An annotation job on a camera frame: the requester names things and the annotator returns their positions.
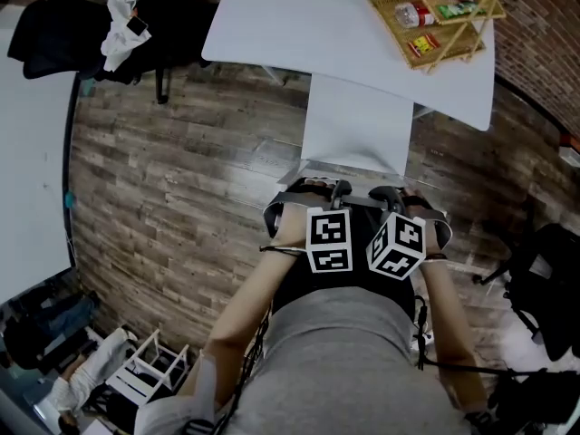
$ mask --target table leg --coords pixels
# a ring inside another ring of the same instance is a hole
[[[270,66],[264,66],[262,65],[262,68],[264,68],[264,71],[266,71],[268,73],[268,75],[274,79],[274,82],[277,83],[278,85],[284,85],[285,82],[282,80],[282,78],[276,74],[276,72],[270,67]]]

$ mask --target bottle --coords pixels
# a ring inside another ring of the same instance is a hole
[[[407,2],[396,5],[395,19],[405,29],[435,23],[435,18],[421,2]]]

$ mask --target floor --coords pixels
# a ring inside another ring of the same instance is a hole
[[[142,335],[159,328],[175,349],[203,345],[267,241],[261,209],[300,156],[310,78],[286,76],[277,87],[258,68],[218,63],[175,71],[167,105],[154,101],[152,76],[100,82],[79,98],[73,240],[82,282],[103,299],[103,331],[128,323]],[[537,227],[557,221],[580,233],[578,173],[558,158],[558,137],[499,86],[488,132],[439,113],[413,123],[409,185],[449,212],[450,266],[486,365],[548,364],[501,282],[471,277],[508,255],[481,221],[520,233],[525,203]],[[567,355],[550,367],[577,362]]]

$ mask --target white cloth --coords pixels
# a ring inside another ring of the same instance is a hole
[[[116,71],[119,66],[131,55],[133,48],[144,44],[151,38],[145,29],[141,35],[136,35],[127,27],[131,19],[131,12],[138,0],[107,0],[107,7],[111,13],[111,30],[101,44],[101,53],[107,59],[103,69]]]
[[[49,401],[59,411],[78,411],[91,396],[91,392],[111,377],[125,360],[125,352],[130,346],[126,331],[118,328],[105,338],[99,348],[89,356],[67,382],[62,377],[56,379]]]
[[[215,423],[217,371],[213,356],[201,354],[195,396],[172,396],[139,408],[135,435],[179,434],[192,420]]]

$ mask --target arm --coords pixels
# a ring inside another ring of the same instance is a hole
[[[61,378],[68,382],[76,370],[81,367],[81,365],[87,360],[82,354],[79,354],[78,358],[76,358],[73,362],[71,362],[68,367],[64,370],[61,374]]]
[[[427,253],[439,253],[435,227],[427,222]],[[420,267],[429,294],[435,350],[440,363],[477,366],[468,319],[461,305],[450,271],[444,263],[423,263]],[[487,394],[476,372],[450,371],[440,368],[440,377],[451,387],[465,412],[483,411]]]
[[[304,245],[305,234],[305,208],[285,205],[280,228],[272,245]],[[202,353],[212,356],[215,360],[217,406],[225,405],[231,398],[239,379],[246,349],[264,319],[276,290],[295,261],[295,256],[266,252],[217,319],[202,350]],[[193,395],[199,363],[198,360],[193,366],[179,390],[179,395]]]

